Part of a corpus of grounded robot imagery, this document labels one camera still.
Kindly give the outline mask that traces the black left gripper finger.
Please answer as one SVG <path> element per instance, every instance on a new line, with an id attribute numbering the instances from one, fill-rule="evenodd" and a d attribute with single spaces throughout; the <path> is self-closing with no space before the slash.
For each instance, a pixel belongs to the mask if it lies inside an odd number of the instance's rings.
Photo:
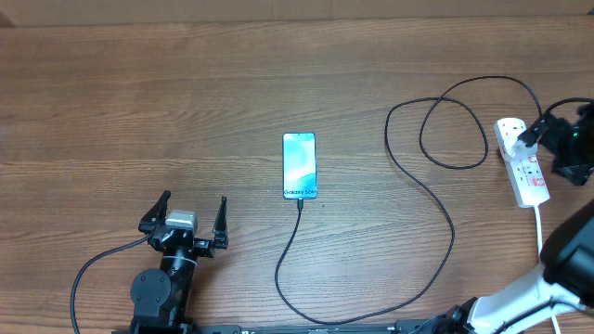
<path id="1" fill-rule="evenodd" d="M 215 222 L 213 225 L 213 234 L 215 240 L 228 240 L 227 222 L 226 222 L 226 201 L 225 196 L 221 197 L 221 204 Z"/>
<path id="2" fill-rule="evenodd" d="M 170 190 L 164 190 L 157 202 L 140 219 L 139 228 L 153 228 L 155 225 L 163 224 L 167 213 L 168 200 L 171 197 Z"/>

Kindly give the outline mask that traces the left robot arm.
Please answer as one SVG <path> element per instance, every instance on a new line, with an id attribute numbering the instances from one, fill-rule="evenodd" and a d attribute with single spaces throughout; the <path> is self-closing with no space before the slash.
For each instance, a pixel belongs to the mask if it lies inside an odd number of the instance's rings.
<path id="1" fill-rule="evenodd" d="M 132 333 L 199 333 L 187 316 L 189 296 L 199 258 L 212 258 L 228 246 L 226 198 L 221 198 L 213 238 L 198 238 L 198 218 L 192 211 L 169 211 L 169 190 L 140 219 L 138 230 L 152 249 L 162 254 L 160 266 L 139 273 L 130 288 L 134 315 Z"/>

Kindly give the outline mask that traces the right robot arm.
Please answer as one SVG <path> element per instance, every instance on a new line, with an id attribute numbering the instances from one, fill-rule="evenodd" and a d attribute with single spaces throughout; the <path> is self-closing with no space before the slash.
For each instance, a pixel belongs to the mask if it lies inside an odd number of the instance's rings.
<path id="1" fill-rule="evenodd" d="M 550 195 L 536 153 L 554 157 L 551 170 L 575 186 L 593 173 L 593 101 L 577 97 L 578 119 L 569 123 L 551 109 L 531 125 L 504 118 L 494 125 L 516 202 L 539 209 Z M 420 325 L 419 333 L 521 333 L 555 315 L 593 309 L 593 205 L 586 204 L 537 241 L 534 269 L 490 296 L 455 305 Z"/>

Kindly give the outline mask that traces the blue Galaxy smartphone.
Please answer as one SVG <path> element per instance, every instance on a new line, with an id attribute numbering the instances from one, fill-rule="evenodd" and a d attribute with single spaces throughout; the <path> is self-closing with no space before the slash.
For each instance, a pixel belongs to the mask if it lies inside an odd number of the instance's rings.
<path id="1" fill-rule="evenodd" d="M 316 136 L 314 133 L 286 133 L 282 136 L 283 197 L 317 197 Z"/>

